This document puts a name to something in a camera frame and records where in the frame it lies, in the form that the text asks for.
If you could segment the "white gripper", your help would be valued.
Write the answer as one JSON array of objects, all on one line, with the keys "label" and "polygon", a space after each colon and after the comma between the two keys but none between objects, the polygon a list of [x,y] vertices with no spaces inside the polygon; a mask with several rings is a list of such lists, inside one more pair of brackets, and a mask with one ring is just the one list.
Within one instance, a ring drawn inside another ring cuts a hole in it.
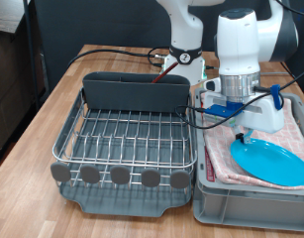
[{"label": "white gripper", "polygon": [[220,76],[203,84],[204,112],[212,121],[225,126],[247,128],[236,140],[251,143],[253,130],[273,134],[284,125],[280,86],[261,87],[259,76]]}]

